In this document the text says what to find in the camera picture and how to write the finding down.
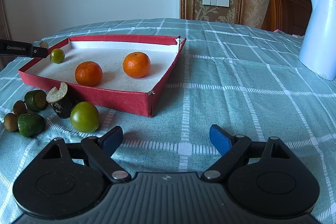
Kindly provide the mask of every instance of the electric kettle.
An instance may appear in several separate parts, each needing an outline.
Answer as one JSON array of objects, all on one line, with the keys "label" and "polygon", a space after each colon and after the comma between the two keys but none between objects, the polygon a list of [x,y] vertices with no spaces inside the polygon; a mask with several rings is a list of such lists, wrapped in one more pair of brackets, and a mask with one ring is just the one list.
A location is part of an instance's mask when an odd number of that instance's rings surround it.
[{"label": "electric kettle", "polygon": [[299,60],[322,78],[336,78],[336,0],[311,0]]}]

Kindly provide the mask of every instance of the tablecloth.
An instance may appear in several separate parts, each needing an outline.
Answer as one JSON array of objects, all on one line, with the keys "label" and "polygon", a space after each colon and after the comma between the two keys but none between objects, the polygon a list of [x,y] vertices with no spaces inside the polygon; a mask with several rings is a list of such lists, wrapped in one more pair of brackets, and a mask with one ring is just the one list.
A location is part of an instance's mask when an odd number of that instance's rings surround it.
[{"label": "tablecloth", "polygon": [[[154,117],[97,107],[101,136],[120,125],[124,141],[112,158],[131,175],[137,171],[202,172],[219,157],[209,141],[218,124],[254,141],[280,137],[320,184],[313,215],[336,222],[336,84],[320,78],[297,58],[302,40],[242,25],[181,19],[102,22],[44,37],[49,46],[68,36],[151,34],[186,37],[186,44],[154,110]],[[34,138],[7,132],[3,125],[14,102],[34,87],[23,84],[16,58],[0,72],[0,223],[20,216],[11,187],[20,172],[54,137],[80,142],[51,107],[40,112],[51,123]]]}]

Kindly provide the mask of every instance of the cardboard tray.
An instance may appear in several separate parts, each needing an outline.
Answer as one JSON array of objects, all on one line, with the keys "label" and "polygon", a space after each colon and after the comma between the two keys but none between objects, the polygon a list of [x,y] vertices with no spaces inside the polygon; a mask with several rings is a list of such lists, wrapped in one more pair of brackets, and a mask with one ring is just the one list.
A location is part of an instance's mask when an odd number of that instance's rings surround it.
[{"label": "cardboard tray", "polygon": [[[88,35],[68,37],[49,48],[65,53],[62,63],[54,64],[50,56],[34,58],[18,70],[22,81],[43,90],[68,84],[69,91],[80,101],[88,101],[115,110],[151,117],[160,94],[175,66],[185,39],[158,35]],[[144,52],[151,60],[145,77],[134,79],[122,68],[126,55]],[[78,85],[76,67],[94,61],[103,70],[103,77],[94,87]]]}]

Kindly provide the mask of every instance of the wooden chair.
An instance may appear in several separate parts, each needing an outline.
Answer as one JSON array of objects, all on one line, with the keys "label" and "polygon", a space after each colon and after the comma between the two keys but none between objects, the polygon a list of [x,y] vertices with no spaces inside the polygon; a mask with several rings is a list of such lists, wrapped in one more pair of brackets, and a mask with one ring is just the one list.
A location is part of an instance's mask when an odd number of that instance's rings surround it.
[{"label": "wooden chair", "polygon": [[270,0],[261,28],[304,35],[311,11],[310,0]]}]

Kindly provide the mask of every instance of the orange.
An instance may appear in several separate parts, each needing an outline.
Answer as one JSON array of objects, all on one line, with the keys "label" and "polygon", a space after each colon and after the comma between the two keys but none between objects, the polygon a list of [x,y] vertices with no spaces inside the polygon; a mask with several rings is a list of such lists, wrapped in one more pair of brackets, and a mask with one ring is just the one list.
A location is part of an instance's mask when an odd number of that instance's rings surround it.
[{"label": "orange", "polygon": [[80,63],[75,70],[76,82],[80,85],[97,85],[103,77],[101,67],[93,61]]},{"label": "orange", "polygon": [[127,55],[123,62],[125,73],[132,78],[144,77],[151,68],[151,61],[143,52],[133,52]]}]

